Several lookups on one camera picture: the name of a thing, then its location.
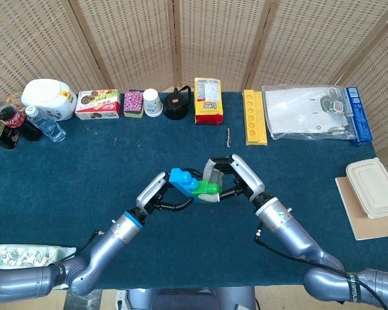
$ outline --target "yellow wooden block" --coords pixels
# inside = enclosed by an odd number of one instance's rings
[[[243,107],[246,145],[267,145],[262,93],[245,89],[243,91]]]

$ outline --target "blue toy block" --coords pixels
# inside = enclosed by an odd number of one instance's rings
[[[182,171],[179,168],[172,168],[168,182],[174,185],[187,197],[195,198],[191,191],[197,189],[199,181],[196,178],[193,178],[188,171]]]

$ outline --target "black cable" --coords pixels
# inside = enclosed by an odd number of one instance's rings
[[[259,231],[261,231],[262,226],[263,226],[262,224],[259,226],[259,228],[258,228]],[[288,260],[292,260],[293,262],[299,262],[299,263],[302,263],[302,264],[304,263],[304,264],[307,264],[307,265],[312,265],[312,266],[315,266],[315,267],[320,267],[320,268],[332,271],[333,273],[336,273],[336,274],[338,274],[340,276],[343,276],[343,277],[347,278],[348,274],[346,272],[344,272],[344,271],[340,271],[339,269],[335,269],[333,267],[330,267],[330,266],[327,266],[327,265],[323,265],[322,263],[309,262],[308,260],[302,260],[301,258],[294,258],[294,257],[291,257],[289,255],[283,254],[282,252],[279,252],[278,250],[268,246],[267,244],[265,244],[264,242],[259,240],[259,235],[260,235],[259,231],[258,231],[258,233],[254,237],[254,242],[257,243],[258,245],[262,246],[262,247],[265,247],[269,251],[271,251],[271,252],[273,252],[273,253],[275,253],[275,254],[277,254],[279,256],[282,256],[283,258],[286,258]],[[382,308],[384,310],[388,310],[388,308],[384,304],[383,300],[368,285],[364,284],[363,282],[361,282],[359,280],[355,280],[355,282],[360,284],[368,292],[370,292],[370,294],[372,294],[373,297],[375,297],[375,299],[380,303],[380,305],[382,306]]]
[[[183,168],[181,169],[182,171],[188,171],[189,173],[191,173],[193,176],[196,176],[200,179],[202,179],[202,173],[198,170],[195,170],[193,168]]]
[[[69,258],[71,258],[71,257],[73,257],[73,256],[75,256],[75,255],[77,255],[79,253],[81,253],[84,250],[84,248],[86,248],[92,242],[92,240],[95,239],[96,236],[99,236],[101,234],[104,234],[104,232],[103,231],[93,231],[92,234],[91,234],[91,237],[89,237],[88,241],[86,241],[86,243],[84,245],[82,245],[82,247],[80,249],[78,249],[74,253],[72,253],[72,254],[62,258],[60,261],[61,262],[65,262]]]
[[[259,301],[257,300],[257,298],[256,298],[256,304],[257,304],[257,308],[258,308],[258,310],[261,310],[261,308],[260,308],[260,304],[259,304]]]

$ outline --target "white food container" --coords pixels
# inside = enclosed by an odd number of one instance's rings
[[[349,164],[347,177],[369,218],[388,216],[388,172],[378,158]]]
[[[56,121],[63,121],[73,115],[77,98],[64,82],[55,79],[34,79],[26,85],[21,102],[26,107],[41,107]]]

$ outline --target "yellow snack bag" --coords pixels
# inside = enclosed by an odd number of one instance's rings
[[[195,123],[218,125],[222,123],[221,82],[219,79],[194,79]]]

